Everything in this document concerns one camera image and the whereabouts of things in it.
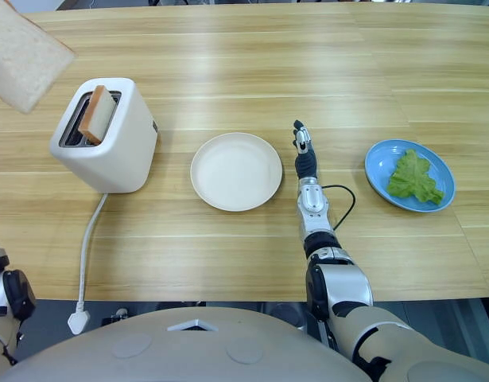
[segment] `black cable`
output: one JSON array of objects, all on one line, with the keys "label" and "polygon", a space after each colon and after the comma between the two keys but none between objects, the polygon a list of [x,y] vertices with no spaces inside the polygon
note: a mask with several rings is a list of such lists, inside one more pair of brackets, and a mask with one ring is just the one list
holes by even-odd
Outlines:
[{"label": "black cable", "polygon": [[355,194],[352,192],[351,189],[344,185],[324,185],[322,186],[322,189],[332,189],[332,188],[338,188],[338,189],[346,189],[352,196],[352,204],[350,208],[347,210],[347,212],[343,215],[343,217],[338,221],[338,223],[334,226],[334,230],[336,230],[341,223],[347,218],[348,214],[351,212],[352,209],[354,209],[355,206]]}]

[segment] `blue plate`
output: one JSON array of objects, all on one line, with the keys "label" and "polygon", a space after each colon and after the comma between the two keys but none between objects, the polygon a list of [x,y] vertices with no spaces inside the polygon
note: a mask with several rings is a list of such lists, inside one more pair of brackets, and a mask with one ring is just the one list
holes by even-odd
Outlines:
[{"label": "blue plate", "polygon": [[[392,197],[387,193],[389,178],[396,170],[398,159],[409,149],[416,150],[417,156],[429,160],[428,175],[437,182],[437,188],[444,192],[442,202],[437,205],[432,201],[420,202],[414,195],[411,197]],[[364,169],[371,186],[384,199],[402,209],[415,212],[436,212],[451,204],[456,193],[456,183],[451,170],[434,152],[415,142],[403,139],[388,139],[370,148],[364,160]]]}]

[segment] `power cord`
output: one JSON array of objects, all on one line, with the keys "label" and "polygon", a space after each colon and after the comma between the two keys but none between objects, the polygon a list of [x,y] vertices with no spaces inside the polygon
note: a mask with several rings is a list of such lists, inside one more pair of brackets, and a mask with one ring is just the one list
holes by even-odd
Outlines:
[{"label": "power cord", "polygon": [[351,212],[352,209],[354,209],[354,206],[355,206],[355,194],[352,192],[351,189],[349,189],[347,186],[345,185],[324,185],[322,186],[322,189],[333,189],[333,188],[338,188],[338,189],[345,189],[347,190],[351,196],[352,196],[352,204],[350,206],[350,208],[347,210],[347,212],[343,215],[343,217],[340,219],[340,221],[338,221],[338,223],[334,226],[334,230],[336,230],[341,223],[343,223],[343,221],[347,218],[348,214]]},{"label": "power cord", "polygon": [[88,320],[91,319],[91,315],[83,308],[84,295],[85,295],[85,270],[87,267],[87,249],[88,243],[91,240],[92,230],[94,229],[95,221],[98,219],[101,209],[103,209],[105,201],[107,201],[108,194],[105,193],[101,197],[98,206],[96,207],[92,218],[89,220],[85,233],[83,234],[82,251],[80,254],[80,289],[78,292],[78,302],[76,303],[75,313],[71,314],[68,319],[69,329],[72,333],[77,335],[83,332]]}]

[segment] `white toaster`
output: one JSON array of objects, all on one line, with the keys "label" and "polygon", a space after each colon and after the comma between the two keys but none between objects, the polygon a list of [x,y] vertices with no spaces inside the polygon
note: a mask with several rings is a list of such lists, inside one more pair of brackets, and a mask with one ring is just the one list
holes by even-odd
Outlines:
[{"label": "white toaster", "polygon": [[[115,101],[101,143],[89,142],[78,126],[97,85]],[[50,152],[100,193],[132,193],[147,180],[157,125],[136,84],[127,78],[94,78],[82,84],[50,140]]]}]

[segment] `bread slice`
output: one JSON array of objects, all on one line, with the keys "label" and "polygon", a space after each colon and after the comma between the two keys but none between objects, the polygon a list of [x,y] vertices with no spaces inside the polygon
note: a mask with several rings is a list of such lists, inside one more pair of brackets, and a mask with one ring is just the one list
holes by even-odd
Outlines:
[{"label": "bread slice", "polygon": [[96,86],[78,126],[78,131],[87,137],[89,142],[99,145],[107,132],[114,109],[115,101],[110,92],[103,85]]},{"label": "bread slice", "polygon": [[33,110],[75,53],[0,0],[0,98]]}]

